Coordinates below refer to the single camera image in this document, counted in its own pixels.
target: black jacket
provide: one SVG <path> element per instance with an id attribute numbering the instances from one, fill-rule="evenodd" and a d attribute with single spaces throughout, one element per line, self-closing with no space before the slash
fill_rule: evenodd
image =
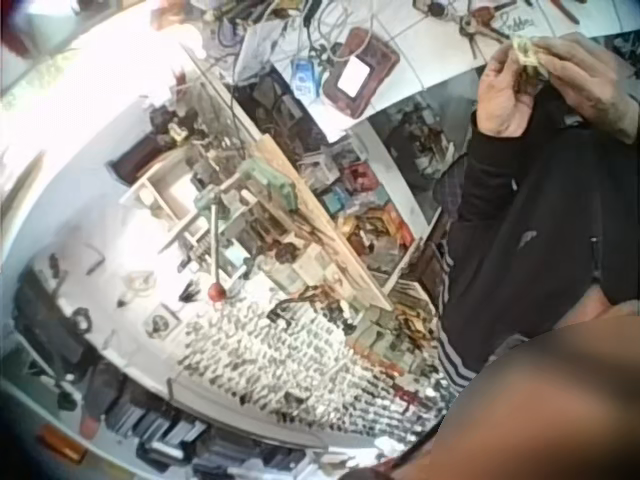
<path id="1" fill-rule="evenodd" d="M 521 138 L 473 132 L 439 355 L 460 390 L 515 335 L 550 331 L 600 283 L 612 304 L 639 298 L 638 151 L 566 127 L 555 91 Z"/>

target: white label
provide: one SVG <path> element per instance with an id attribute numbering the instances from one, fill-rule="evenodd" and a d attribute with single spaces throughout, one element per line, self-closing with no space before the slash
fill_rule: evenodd
<path id="1" fill-rule="evenodd" d="M 344 72 L 342 72 L 340 80 L 338 80 L 338 88 L 350 97 L 355 97 L 367 79 L 367 76 L 369 76 L 370 71 L 371 68 L 361 60 L 356 57 L 351 57 Z"/>

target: electrical cord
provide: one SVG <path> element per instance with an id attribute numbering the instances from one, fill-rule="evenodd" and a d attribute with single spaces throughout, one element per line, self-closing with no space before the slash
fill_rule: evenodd
<path id="1" fill-rule="evenodd" d="M 374 20 L 374 12 L 375 12 L 375 5 L 374 5 L 374 0 L 369 0 L 369 6 L 370 6 L 370 15 L 369 15 L 369 32 L 367 34 L 367 38 L 362 42 L 362 45 L 360 45 L 360 47 L 358 47 L 354 52 L 344 56 L 344 57 L 340 57 L 336 54 L 334 54 L 331 51 L 331 47 L 333 46 L 333 44 L 336 42 L 336 40 L 338 38 L 340 38 L 342 36 L 342 34 L 344 33 L 346 27 L 349 25 L 349 17 L 351 17 L 353 15 L 353 12 L 351 11 L 351 9 L 344 3 L 345 0 L 331 0 L 329 2 L 327 2 L 325 4 L 324 7 L 322 7 L 322 10 L 320 10 L 320 13 L 318 14 L 318 19 L 316 22 L 316 29 L 318 30 L 318 34 L 320 35 L 320 38 L 322 38 L 322 40 L 324 40 L 327 44 L 327 54 L 329 55 L 329 57 L 334 61 L 334 62 L 345 62 L 347 60 L 349 60 L 352 57 L 355 57 L 356 55 L 359 55 L 360 53 L 362 53 L 364 51 L 364 49 L 367 47 L 367 45 L 369 44 L 369 41 L 371 40 L 371 36 L 373 35 L 373 20 Z M 329 29 L 329 32 L 323 32 L 321 25 L 323 25 L 323 18 L 326 16 L 327 11 L 329 10 L 329 7 L 331 5 L 335 5 L 336 3 L 338 3 L 341 7 L 342 7 L 342 11 L 344 13 L 344 17 L 340 17 L 340 19 L 338 19 L 333 26 Z M 332 38 L 332 34 L 335 31 L 338 31 L 338 33 L 336 35 L 333 36 Z"/>

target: red knob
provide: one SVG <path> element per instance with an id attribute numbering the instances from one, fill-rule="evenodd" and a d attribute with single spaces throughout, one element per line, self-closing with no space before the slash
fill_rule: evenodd
<path id="1" fill-rule="evenodd" d="M 226 300 L 227 291 L 224 289 L 224 287 L 221 284 L 212 283 L 211 286 L 209 287 L 208 295 L 209 295 L 209 299 L 213 303 L 220 303 Z"/>

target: wooden board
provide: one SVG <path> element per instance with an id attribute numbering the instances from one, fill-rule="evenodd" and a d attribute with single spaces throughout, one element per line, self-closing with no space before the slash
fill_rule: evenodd
<path id="1" fill-rule="evenodd" d="M 322 238 L 322 246 L 325 247 L 327 254 L 331 256 L 356 291 L 358 299 L 365 305 L 391 310 L 393 305 L 382 288 L 373 279 L 347 240 L 336 231 L 335 224 L 329 214 L 320 205 L 304 179 L 289 163 L 273 138 L 264 135 L 253 145 L 252 150 L 257 156 L 293 181 L 298 196 L 299 213 Z"/>

